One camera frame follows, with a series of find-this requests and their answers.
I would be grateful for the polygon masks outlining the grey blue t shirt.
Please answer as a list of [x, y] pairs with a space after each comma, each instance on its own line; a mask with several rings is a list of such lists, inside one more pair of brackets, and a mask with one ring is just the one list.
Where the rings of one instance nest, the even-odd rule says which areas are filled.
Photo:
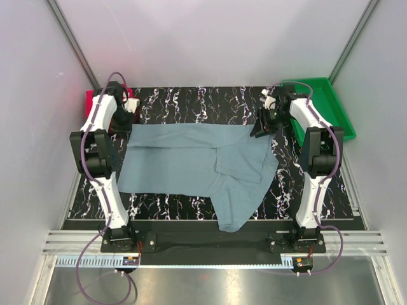
[[134, 125], [118, 178], [122, 193], [209, 198], [219, 230], [234, 233], [262, 203], [279, 162], [273, 135], [252, 125]]

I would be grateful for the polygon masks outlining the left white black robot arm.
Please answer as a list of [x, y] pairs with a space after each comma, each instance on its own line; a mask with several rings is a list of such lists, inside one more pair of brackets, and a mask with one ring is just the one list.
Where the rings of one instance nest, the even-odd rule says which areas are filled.
[[117, 81], [92, 95], [92, 108], [80, 131], [69, 136], [74, 160], [95, 189], [105, 217], [100, 230], [102, 252], [129, 252], [137, 245], [137, 236], [121, 200], [117, 186], [119, 153], [109, 131], [129, 139], [139, 100]]

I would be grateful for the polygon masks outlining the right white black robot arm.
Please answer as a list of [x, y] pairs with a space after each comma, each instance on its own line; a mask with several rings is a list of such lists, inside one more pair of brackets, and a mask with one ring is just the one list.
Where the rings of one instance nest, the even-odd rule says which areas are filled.
[[289, 119], [295, 119], [305, 131], [299, 160], [304, 173], [300, 207], [289, 232], [272, 237], [275, 250], [305, 253], [324, 243], [322, 206], [328, 185], [341, 165], [344, 131], [324, 119], [307, 94], [264, 89], [261, 101], [251, 137], [271, 135]]

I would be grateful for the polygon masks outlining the folded pink t shirt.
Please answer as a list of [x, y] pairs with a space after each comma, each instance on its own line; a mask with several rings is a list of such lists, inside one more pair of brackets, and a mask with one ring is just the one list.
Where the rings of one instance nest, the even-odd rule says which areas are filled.
[[[85, 116], [89, 117], [90, 111], [92, 109], [92, 99], [93, 99], [93, 90], [86, 91], [86, 102], [85, 102]], [[134, 94], [130, 88], [127, 89], [127, 94], [123, 94], [123, 106], [126, 111], [134, 112], [134, 107], [130, 105], [130, 102], [127, 101], [128, 98], [133, 98]]]

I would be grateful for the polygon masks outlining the green plastic tray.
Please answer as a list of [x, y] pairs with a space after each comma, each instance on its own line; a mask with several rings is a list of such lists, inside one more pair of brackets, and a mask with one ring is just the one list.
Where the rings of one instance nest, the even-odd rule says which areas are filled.
[[356, 132], [328, 78], [295, 79], [313, 89], [311, 101], [319, 113], [334, 126], [344, 131], [344, 141], [356, 138]]

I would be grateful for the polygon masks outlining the black mounting base plate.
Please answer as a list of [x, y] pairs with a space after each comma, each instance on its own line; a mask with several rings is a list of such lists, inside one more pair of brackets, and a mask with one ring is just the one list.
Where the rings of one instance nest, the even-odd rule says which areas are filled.
[[215, 233], [209, 231], [144, 231], [136, 232], [133, 238], [113, 238], [105, 235], [100, 249], [102, 252], [130, 253], [141, 250], [143, 253], [158, 253], [164, 250], [186, 249], [248, 249], [271, 252], [273, 254], [325, 254], [323, 237], [317, 241], [288, 241], [287, 233], [267, 233], [249, 231], [241, 233]]

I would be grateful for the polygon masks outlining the aluminium frame rail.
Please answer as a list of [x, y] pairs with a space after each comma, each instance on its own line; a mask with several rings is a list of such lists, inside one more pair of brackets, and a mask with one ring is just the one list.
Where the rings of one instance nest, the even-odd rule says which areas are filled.
[[[96, 235], [96, 231], [51, 231], [43, 249], [44, 254], [79, 254], [83, 247]], [[378, 231], [342, 231], [344, 256], [385, 256], [382, 236]], [[308, 254], [310, 247], [314, 255], [334, 255], [340, 250], [341, 241], [335, 231], [322, 232], [317, 241], [300, 241], [293, 245], [288, 241], [288, 232], [277, 231], [265, 233], [246, 231], [237, 233], [215, 233], [205, 231], [147, 231], [136, 233], [137, 241], [141, 241], [142, 253], [157, 253], [169, 248], [184, 249], [237, 249], [262, 250], [276, 254]], [[118, 250], [111, 250], [113, 242], [98, 237], [88, 247], [90, 253], [97, 252], [129, 252], [138, 250], [137, 246], [119, 245]]]

